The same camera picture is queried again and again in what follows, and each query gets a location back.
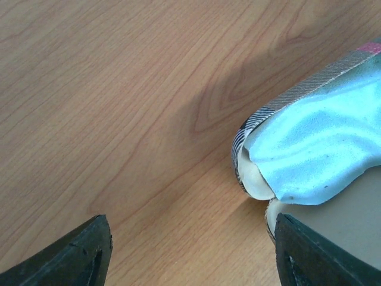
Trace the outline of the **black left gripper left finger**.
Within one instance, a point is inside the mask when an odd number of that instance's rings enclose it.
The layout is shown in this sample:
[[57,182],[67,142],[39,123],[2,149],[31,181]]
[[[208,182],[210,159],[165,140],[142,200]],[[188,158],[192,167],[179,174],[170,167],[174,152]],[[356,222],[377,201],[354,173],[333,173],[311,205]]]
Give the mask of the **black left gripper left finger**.
[[106,215],[96,215],[1,273],[1,285],[104,285],[112,250]]

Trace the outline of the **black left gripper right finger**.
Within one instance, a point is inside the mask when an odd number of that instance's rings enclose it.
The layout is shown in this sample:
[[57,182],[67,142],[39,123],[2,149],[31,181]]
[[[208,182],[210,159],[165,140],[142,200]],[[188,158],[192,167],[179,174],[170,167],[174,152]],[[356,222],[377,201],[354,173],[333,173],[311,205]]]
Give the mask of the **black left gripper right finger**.
[[277,215],[274,239],[282,285],[380,285],[380,270],[289,214]]

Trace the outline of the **brown plaid glasses case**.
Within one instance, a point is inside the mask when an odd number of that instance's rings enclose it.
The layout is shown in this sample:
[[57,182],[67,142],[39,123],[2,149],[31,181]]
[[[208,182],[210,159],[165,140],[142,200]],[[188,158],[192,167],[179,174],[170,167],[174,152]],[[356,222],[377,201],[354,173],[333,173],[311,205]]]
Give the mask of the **brown plaid glasses case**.
[[[244,121],[233,140],[232,162],[236,179],[247,196],[251,197],[238,172],[238,157],[246,137],[281,109],[311,95],[377,55],[380,56],[379,39],[362,45],[304,79]],[[271,237],[274,236],[277,215],[291,215],[354,257],[376,269],[380,268],[380,164],[367,169],[339,194],[318,205],[286,204],[276,198],[258,201],[268,204],[265,218]]]

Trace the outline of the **light blue cleaning cloth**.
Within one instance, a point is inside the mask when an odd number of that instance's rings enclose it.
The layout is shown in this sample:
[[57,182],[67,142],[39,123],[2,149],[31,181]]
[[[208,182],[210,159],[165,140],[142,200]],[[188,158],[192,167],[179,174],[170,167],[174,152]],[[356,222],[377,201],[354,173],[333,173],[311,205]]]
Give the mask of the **light blue cleaning cloth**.
[[380,164],[380,56],[266,119],[245,139],[238,172],[257,200],[318,205]]

